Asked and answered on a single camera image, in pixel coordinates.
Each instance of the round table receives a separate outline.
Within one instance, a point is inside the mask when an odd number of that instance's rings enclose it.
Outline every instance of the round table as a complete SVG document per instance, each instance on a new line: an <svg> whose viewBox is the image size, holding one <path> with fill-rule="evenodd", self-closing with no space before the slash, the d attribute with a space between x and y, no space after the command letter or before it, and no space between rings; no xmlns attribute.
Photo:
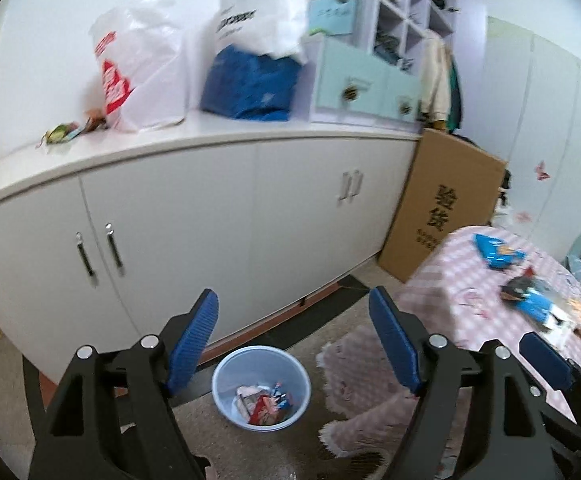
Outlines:
<svg viewBox="0 0 581 480"><path fill-rule="evenodd" d="M490 269L475 245L476 233L503 239L512 249L524 251L526 259L505 271ZM522 336L535 327L499 296L501 286L528 266L557 293L581 299L581 285L555 259L517 235L484 226L448 235L393 299L400 310L416 314L430 333L446 335L462 348L478 350L484 342L499 339L539 380L547 391L547 402L573 418L561 392L548 386L519 355ZM581 339L572 334L561 354L581 365ZM395 379L374 328L361 326L327 346L318 363L327 381L328 407L349 419L327 424L321 430L323 443L337 456L374 450L386 459L391 457L417 398ZM447 458L459 450L468 407L469 393L462 390Z"/></svg>

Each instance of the white paper bag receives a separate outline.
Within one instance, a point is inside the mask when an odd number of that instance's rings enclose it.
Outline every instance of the white paper bag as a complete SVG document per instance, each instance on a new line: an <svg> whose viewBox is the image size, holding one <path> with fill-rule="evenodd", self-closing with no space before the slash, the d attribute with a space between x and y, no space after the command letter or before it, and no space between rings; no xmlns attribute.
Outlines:
<svg viewBox="0 0 581 480"><path fill-rule="evenodd" d="M221 0L217 53L234 44L257 56L292 56L304 63L306 7L307 0Z"/></svg>
<svg viewBox="0 0 581 480"><path fill-rule="evenodd" d="M169 16L172 5L141 0L109 10L91 27L111 128L136 132L186 116L184 32Z"/></svg>

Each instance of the floor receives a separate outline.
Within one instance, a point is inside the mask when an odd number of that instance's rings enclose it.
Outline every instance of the floor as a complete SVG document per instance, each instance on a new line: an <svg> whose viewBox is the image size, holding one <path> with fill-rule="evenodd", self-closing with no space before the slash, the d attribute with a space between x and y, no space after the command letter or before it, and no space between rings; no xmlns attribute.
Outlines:
<svg viewBox="0 0 581 480"><path fill-rule="evenodd" d="M374 261L356 270L353 276L369 288L384 285L392 296L401 287L400 282ZM192 452L209 457L219 479L362 480L371 474L377 466L376 457L333 458L319 442L318 430L337 416L325 407L323 379L315 363L315 356L325 344L360 324L369 323L365 294L339 316L288 348L306 368L313 393L301 420L279 433L260 436L222 418L212 396L206 393L213 367L197 373L193 379L195 384L189 388L192 393L187 394L190 398L178 399L185 403L174 408L177 423ZM0 455L19 478L25 479L33 449L22 356L3 338L0 340Z"/></svg>

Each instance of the countertop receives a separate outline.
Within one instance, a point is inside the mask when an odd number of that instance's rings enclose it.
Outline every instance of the countertop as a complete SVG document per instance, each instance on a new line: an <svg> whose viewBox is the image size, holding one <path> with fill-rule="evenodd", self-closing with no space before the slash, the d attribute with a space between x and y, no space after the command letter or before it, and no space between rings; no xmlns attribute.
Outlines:
<svg viewBox="0 0 581 480"><path fill-rule="evenodd" d="M318 137L419 139L419 134L345 124L231 120L193 110L176 126L139 133L104 130L65 144L27 146L0 160L0 201L79 171L139 156L232 142Z"/></svg>

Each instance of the light blue drawer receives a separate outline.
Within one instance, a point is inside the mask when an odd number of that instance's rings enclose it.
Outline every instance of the light blue drawer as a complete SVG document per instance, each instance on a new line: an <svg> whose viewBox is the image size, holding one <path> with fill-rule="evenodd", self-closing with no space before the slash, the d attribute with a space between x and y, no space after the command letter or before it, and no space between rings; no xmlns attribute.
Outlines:
<svg viewBox="0 0 581 480"><path fill-rule="evenodd" d="M384 100L379 115L414 123L421 98L419 79L391 66L386 71Z"/></svg>
<svg viewBox="0 0 581 480"><path fill-rule="evenodd" d="M376 56L325 38L317 86L317 107L378 115L388 65Z"/></svg>

